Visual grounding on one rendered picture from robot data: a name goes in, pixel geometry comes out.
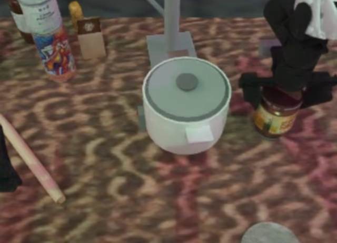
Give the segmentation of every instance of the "lid knob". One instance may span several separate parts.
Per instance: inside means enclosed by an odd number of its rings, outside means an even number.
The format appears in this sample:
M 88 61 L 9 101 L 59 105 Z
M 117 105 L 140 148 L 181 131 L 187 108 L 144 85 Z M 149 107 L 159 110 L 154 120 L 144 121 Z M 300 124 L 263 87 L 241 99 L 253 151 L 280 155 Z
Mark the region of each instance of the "lid knob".
M 178 88 L 188 92 L 194 90 L 198 86 L 198 78 L 192 73 L 182 73 L 176 79 Z

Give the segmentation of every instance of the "gray base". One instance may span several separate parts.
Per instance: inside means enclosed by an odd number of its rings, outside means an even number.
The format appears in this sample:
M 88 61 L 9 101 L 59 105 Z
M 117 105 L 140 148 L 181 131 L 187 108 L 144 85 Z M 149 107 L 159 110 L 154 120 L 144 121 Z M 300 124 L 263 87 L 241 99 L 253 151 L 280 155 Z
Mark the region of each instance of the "gray base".
M 146 41 L 151 67 L 154 67 L 156 64 L 169 59 L 169 55 L 166 51 L 164 35 L 150 35 L 146 37 Z M 177 38 L 177 47 L 178 48 L 175 49 L 176 51 L 187 50 L 189 52 L 188 56 L 196 57 L 196 52 L 190 32 L 179 32 Z
M 261 222 L 250 227 L 241 243 L 300 243 L 287 227 L 273 222 Z
M 146 122 L 143 106 L 138 106 L 138 121 L 139 121 L 139 130 L 146 131 Z
M 273 46 L 281 46 L 278 39 L 261 39 L 259 41 L 259 56 L 271 57 L 270 48 Z

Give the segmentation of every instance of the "table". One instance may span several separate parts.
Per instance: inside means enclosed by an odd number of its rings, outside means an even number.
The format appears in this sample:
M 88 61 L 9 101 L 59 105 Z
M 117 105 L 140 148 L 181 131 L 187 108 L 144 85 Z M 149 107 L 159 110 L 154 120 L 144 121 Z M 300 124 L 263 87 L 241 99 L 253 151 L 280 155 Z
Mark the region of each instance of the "table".
M 70 29 L 78 74 L 57 84 L 13 23 L 0 20 L 1 112 L 67 195 L 63 206 L 54 204 L 9 146 L 24 185 L 0 194 L 0 242 L 239 243 L 250 225 L 266 220 L 305 243 L 335 242 L 336 102 L 301 111 L 293 130 L 271 142 L 253 131 L 237 87 L 242 72 L 268 75 L 271 60 L 257 53 L 259 38 L 272 36 L 264 19 L 182 19 L 198 56 L 233 85 L 224 135 L 193 157 L 165 153 L 138 130 L 150 66 L 145 36 L 162 33 L 162 20 L 102 24 L 106 59 L 83 61 Z M 330 49 L 318 70 L 335 70 L 337 47 Z

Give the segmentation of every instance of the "yellow bottle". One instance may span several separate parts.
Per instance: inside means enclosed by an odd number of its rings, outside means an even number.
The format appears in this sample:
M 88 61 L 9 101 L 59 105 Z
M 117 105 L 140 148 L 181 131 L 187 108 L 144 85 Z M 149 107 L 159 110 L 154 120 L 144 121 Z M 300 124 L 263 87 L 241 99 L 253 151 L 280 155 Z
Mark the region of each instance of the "yellow bottle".
M 78 2 L 70 2 L 69 13 L 72 18 L 73 26 L 77 30 L 77 21 L 84 18 L 80 4 Z

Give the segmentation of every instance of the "pot handle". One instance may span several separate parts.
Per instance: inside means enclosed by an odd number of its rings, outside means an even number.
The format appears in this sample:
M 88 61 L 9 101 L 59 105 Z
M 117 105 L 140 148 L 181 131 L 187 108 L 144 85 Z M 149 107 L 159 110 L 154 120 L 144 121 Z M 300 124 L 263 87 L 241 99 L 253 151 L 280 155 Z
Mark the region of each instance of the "pot handle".
M 212 129 L 209 124 L 199 127 L 186 127 L 185 134 L 189 144 L 211 142 L 214 140 Z

